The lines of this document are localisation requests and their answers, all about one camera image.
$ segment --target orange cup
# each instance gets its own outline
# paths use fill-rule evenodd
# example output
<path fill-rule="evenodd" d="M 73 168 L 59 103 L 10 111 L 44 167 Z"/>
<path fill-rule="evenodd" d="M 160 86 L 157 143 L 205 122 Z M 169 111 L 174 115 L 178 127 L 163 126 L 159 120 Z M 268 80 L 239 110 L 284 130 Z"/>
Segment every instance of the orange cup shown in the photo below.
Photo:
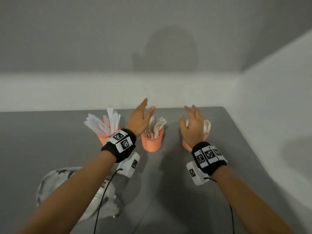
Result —
<path fill-rule="evenodd" d="M 99 140 L 101 141 L 102 145 L 105 145 L 106 140 L 107 140 L 109 137 L 111 137 L 112 134 L 106 135 L 106 136 L 97 134 L 97 136 L 98 136 Z"/>
<path fill-rule="evenodd" d="M 147 138 L 145 135 L 141 135 L 143 148 L 148 152 L 155 152 L 161 146 L 163 135 L 163 128 L 159 131 L 159 136 L 157 138 Z"/>
<path fill-rule="evenodd" d="M 209 133 L 205 133 L 205 134 L 204 134 L 204 141 L 207 139 L 208 136 L 209 136 Z M 185 142 L 184 139 L 183 139 L 183 141 L 182 141 L 182 145 L 183 145 L 183 147 L 184 147 L 187 151 L 192 152 L 192 148 Z"/>

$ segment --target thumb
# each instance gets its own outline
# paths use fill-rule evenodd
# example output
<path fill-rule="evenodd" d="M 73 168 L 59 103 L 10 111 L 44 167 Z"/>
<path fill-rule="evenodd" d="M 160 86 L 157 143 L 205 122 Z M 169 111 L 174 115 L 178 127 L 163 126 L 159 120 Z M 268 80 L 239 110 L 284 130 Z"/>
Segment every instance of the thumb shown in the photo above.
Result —
<path fill-rule="evenodd" d="M 186 125 L 185 125 L 184 117 L 180 116 L 179 122 L 180 122 L 181 133 L 182 133 L 182 135 L 183 135 L 184 132 L 185 132 L 185 130 L 187 129 L 187 128 L 186 128 Z"/>
<path fill-rule="evenodd" d="M 155 109 L 156 108 L 154 106 L 152 106 L 151 109 L 146 113 L 146 116 L 144 118 L 145 124 L 147 124 L 147 125 L 149 124 L 149 121 L 150 121 L 151 117 L 153 116 Z"/>

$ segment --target table surface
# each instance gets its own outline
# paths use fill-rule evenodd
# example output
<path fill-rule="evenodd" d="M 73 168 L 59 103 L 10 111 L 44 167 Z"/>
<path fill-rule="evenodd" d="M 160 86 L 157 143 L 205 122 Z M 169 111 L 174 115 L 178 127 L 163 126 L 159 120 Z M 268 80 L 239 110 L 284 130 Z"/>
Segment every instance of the table surface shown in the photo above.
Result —
<path fill-rule="evenodd" d="M 228 164 L 257 195 L 296 231 L 305 233 L 278 185 L 223 107 L 200 108 L 212 127 L 207 141 L 217 146 Z M 118 110 L 120 126 L 132 110 Z M 35 207 L 41 179 L 51 170 L 83 166 L 99 153 L 101 143 L 83 121 L 106 110 L 0 113 L 1 233 L 16 230 Z M 232 233 L 229 205 L 217 184 L 196 186 L 186 164 L 191 153 L 182 146 L 179 115 L 182 108 L 157 109 L 168 121 L 161 148 L 146 152 L 139 138 L 140 161 L 132 178 L 112 181 L 124 208 L 113 219 L 99 220 L 97 233 Z M 234 214 L 236 233 L 247 233 Z M 77 224 L 72 233 L 92 233 L 95 220 Z"/>

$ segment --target hand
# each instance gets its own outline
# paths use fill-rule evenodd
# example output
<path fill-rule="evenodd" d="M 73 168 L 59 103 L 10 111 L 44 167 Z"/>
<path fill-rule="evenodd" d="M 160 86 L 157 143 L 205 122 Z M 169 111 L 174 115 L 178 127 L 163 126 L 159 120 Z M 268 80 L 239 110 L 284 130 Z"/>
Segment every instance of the hand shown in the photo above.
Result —
<path fill-rule="evenodd" d="M 136 137 L 139 137 L 149 126 L 149 120 L 153 116 L 155 107 L 152 106 L 144 118 L 144 110 L 147 105 L 147 98 L 134 110 L 126 125 L 126 129 L 131 130 Z"/>
<path fill-rule="evenodd" d="M 204 118 L 195 105 L 192 106 L 194 111 L 187 106 L 184 108 L 188 111 L 190 122 L 186 127 L 184 118 L 180 116 L 181 133 L 185 142 L 193 148 L 199 142 L 204 141 Z"/>

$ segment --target black wristband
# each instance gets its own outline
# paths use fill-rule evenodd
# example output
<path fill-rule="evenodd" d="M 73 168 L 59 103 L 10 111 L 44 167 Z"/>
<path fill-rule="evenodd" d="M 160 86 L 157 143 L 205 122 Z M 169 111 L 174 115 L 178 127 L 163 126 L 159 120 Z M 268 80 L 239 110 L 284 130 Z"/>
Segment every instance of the black wristband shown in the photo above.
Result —
<path fill-rule="evenodd" d="M 121 129 L 109 137 L 101 151 L 110 151 L 121 162 L 128 158 L 135 149 L 136 136 L 128 129 Z"/>
<path fill-rule="evenodd" d="M 220 151 L 206 141 L 195 145 L 192 150 L 192 155 L 197 167 L 209 176 L 211 176 L 219 167 L 227 165 L 227 160 L 223 157 Z"/>

